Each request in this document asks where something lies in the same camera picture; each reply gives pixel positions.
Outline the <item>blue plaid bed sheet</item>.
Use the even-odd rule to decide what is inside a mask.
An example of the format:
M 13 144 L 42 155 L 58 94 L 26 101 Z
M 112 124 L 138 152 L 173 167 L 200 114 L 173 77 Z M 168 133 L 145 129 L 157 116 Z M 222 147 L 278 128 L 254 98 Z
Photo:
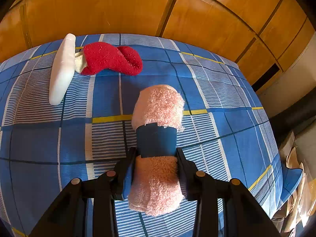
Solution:
M 272 217 L 302 178 L 282 165 L 260 100 L 238 65 L 210 51 L 145 35 L 78 36 L 77 48 L 103 41 L 128 45 L 143 61 L 139 75 L 111 70 L 75 74 L 62 102 L 49 104 L 61 42 L 1 63 L 1 222 L 27 236 L 73 178 L 94 179 L 135 146 L 131 115 L 141 90 L 164 84 L 184 101 L 177 145 L 215 179 L 239 179 Z

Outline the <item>red fuzzy sock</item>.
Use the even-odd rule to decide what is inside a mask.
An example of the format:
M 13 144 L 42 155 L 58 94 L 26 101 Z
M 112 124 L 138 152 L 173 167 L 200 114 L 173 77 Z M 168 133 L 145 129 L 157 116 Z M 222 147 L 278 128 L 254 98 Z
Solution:
M 137 75 L 143 69 L 138 52 L 129 46 L 115 47 L 106 42 L 85 45 L 75 53 L 74 70 L 82 75 L 96 75 L 109 69 L 125 75 Z

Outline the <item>white sponge block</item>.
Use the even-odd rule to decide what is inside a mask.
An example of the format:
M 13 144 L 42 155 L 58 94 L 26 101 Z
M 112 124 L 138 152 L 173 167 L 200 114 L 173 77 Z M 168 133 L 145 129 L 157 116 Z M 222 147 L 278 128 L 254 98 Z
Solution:
M 74 76 L 75 39 L 68 33 L 54 58 L 49 86 L 49 103 L 53 106 L 60 104 Z

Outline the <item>wooden wardrobe wall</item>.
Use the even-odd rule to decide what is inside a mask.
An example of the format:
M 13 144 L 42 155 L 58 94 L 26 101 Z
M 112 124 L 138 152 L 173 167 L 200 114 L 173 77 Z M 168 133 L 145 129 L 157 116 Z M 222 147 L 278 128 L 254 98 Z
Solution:
M 297 0 L 1 0 L 1 60 L 68 33 L 195 45 L 238 63 L 261 92 L 299 57 L 315 19 Z

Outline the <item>pink fuzzy sock roll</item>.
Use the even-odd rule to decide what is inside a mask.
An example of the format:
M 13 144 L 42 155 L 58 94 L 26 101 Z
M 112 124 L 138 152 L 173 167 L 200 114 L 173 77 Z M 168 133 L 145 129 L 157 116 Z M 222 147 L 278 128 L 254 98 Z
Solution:
M 183 195 L 176 158 L 177 134 L 182 126 L 184 100 L 169 85 L 143 89 L 135 104 L 131 125 L 139 155 L 128 195 L 129 208 L 148 216 L 176 210 Z

